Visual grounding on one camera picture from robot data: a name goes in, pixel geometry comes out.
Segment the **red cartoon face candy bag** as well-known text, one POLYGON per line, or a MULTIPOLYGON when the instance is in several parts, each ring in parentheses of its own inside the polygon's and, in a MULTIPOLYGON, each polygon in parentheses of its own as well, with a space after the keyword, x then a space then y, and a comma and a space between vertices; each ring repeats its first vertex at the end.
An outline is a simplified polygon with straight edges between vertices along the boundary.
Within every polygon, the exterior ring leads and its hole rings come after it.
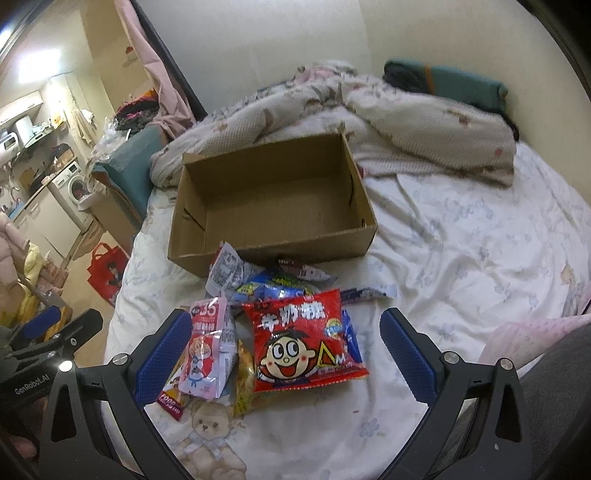
POLYGON ((256 393, 325 387, 369 371, 339 290, 247 303, 256 393))

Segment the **white rice cake pack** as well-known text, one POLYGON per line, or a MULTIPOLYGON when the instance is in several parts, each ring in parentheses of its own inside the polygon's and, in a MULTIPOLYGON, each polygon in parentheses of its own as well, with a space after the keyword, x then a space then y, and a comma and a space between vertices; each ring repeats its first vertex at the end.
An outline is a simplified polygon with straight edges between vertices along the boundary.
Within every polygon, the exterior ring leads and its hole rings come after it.
POLYGON ((158 405, 176 421, 181 420, 190 401, 190 395, 180 389, 187 375, 186 364, 186 355, 182 354, 157 397, 158 405))

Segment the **pink girl snack pack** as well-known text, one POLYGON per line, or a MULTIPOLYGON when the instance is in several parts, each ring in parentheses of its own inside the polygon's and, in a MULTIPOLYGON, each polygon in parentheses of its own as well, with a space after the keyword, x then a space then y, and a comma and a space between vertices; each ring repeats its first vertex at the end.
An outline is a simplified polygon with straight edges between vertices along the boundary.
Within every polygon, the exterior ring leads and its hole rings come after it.
POLYGON ((199 300, 189 313, 192 330, 178 388, 185 395, 214 400, 222 395, 238 358, 235 321, 224 297, 199 300))

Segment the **teal pillow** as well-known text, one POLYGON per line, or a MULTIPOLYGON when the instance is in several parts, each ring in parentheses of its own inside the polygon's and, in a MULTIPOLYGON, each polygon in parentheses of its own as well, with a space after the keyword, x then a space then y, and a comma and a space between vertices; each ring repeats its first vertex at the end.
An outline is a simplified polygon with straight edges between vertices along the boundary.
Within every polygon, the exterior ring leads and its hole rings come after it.
POLYGON ((386 62, 383 80, 409 93, 448 98, 498 114, 512 130, 514 139, 520 139, 518 127, 506 112, 508 88, 501 81, 450 66, 396 58, 386 62))

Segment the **pink hanging cloth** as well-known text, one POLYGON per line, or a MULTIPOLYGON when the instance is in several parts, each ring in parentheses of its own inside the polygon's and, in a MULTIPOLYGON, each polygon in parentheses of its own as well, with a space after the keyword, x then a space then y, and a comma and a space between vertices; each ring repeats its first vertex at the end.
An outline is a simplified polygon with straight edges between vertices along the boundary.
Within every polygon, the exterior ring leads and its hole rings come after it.
POLYGON ((131 46, 157 93, 159 109, 153 123, 170 139, 175 139, 195 124, 188 100, 148 40, 132 3, 114 0, 114 6, 131 46))

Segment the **brown cardboard box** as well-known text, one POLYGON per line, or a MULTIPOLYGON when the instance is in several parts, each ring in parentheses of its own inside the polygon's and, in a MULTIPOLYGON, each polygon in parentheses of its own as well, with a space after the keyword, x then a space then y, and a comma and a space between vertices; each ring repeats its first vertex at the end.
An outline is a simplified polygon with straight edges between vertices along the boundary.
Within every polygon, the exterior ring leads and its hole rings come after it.
POLYGON ((184 155, 168 258, 198 277, 223 242, 257 265, 322 263, 365 255, 377 228, 346 136, 315 135, 184 155))

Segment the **red shopping bag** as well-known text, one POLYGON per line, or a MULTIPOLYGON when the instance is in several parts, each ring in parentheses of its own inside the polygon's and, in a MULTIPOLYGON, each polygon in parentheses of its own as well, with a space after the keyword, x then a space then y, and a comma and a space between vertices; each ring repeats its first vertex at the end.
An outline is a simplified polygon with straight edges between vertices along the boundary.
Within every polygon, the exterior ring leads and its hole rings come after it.
POLYGON ((111 306, 115 306, 128 257, 118 246, 99 243, 91 252, 88 283, 111 306))

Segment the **dark blue flat wrapper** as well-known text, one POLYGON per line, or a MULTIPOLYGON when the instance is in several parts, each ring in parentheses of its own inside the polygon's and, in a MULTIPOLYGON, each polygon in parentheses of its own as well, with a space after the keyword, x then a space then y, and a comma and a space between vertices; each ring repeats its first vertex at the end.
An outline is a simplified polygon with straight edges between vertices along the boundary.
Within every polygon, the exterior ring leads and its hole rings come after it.
POLYGON ((398 288, 394 284, 372 285, 341 290, 342 305, 356 304, 377 299, 394 299, 398 288))

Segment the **red white printed snack bag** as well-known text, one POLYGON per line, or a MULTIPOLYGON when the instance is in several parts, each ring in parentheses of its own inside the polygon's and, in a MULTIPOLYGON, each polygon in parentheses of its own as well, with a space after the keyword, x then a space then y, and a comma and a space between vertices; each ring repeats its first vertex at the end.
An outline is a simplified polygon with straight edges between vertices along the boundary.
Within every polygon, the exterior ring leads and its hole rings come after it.
POLYGON ((211 297, 230 299, 238 288, 263 272, 263 267, 242 260, 228 242, 221 242, 205 282, 205 292, 211 297))

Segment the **white bed sheet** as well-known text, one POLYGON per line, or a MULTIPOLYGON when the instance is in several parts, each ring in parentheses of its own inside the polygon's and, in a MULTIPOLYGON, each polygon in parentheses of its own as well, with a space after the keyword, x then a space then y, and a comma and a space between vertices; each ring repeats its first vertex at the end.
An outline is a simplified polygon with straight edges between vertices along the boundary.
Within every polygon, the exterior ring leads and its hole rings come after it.
MULTIPOLYGON (((391 299, 439 346, 476 359, 510 322, 571 316, 590 280, 589 204, 519 144, 502 188, 449 175, 366 177, 377 233, 363 256, 322 262, 339 286, 394 284, 391 299)), ((168 258, 178 186, 154 189, 123 274, 105 354, 132 351, 166 316, 204 296, 198 277, 168 258)), ((382 301, 349 308, 370 374, 280 394, 232 420, 224 403, 221 451, 197 446, 199 479, 375 479, 423 414, 379 333, 382 301)))

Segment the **blue angel snack bag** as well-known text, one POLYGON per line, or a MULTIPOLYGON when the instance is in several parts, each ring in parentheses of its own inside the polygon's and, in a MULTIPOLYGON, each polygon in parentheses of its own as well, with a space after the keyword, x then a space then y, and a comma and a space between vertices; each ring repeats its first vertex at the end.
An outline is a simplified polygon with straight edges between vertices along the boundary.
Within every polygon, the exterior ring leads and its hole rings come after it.
POLYGON ((254 357, 280 380, 315 368, 335 369, 363 363, 348 312, 338 290, 307 290, 252 281, 231 297, 252 321, 254 357))

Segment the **orange yellow snack bag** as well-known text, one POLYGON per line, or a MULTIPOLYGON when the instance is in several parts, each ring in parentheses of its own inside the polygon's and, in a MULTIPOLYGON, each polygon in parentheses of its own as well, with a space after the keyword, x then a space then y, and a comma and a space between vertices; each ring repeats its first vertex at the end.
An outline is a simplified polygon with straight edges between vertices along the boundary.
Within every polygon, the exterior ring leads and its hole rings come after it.
POLYGON ((256 370, 252 353, 238 340, 238 372, 235 377, 235 405, 233 416, 243 416, 252 410, 260 409, 273 402, 273 393, 254 391, 256 370))

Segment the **teal cushion on box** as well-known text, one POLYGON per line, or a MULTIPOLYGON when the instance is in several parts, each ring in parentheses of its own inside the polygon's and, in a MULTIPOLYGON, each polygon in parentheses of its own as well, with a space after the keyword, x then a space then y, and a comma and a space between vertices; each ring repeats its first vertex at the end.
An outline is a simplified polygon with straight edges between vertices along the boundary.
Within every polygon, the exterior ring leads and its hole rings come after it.
POLYGON ((168 144, 165 132, 148 124, 138 133, 114 131, 105 135, 93 153, 90 175, 114 196, 128 220, 139 228, 146 217, 153 188, 151 156, 168 144))

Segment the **floral quilted duvet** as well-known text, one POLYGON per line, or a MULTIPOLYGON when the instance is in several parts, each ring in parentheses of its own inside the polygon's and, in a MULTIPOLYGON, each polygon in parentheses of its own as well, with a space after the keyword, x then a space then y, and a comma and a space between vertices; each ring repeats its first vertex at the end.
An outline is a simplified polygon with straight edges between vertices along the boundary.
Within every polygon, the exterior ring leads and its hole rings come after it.
POLYGON ((349 63, 301 67, 293 79, 220 108, 151 157, 159 188, 179 183, 182 157, 321 134, 346 137, 363 173, 450 174, 513 183, 517 142, 498 114, 451 99, 409 93, 349 63))

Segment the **white washing machine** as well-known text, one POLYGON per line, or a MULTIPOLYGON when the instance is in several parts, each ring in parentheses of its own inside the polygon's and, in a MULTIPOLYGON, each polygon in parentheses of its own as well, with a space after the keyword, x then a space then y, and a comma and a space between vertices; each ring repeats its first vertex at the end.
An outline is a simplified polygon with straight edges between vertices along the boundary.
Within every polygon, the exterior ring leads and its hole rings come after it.
POLYGON ((53 176, 48 188, 80 232, 85 233, 92 223, 92 216, 80 207, 89 191, 76 157, 53 176))

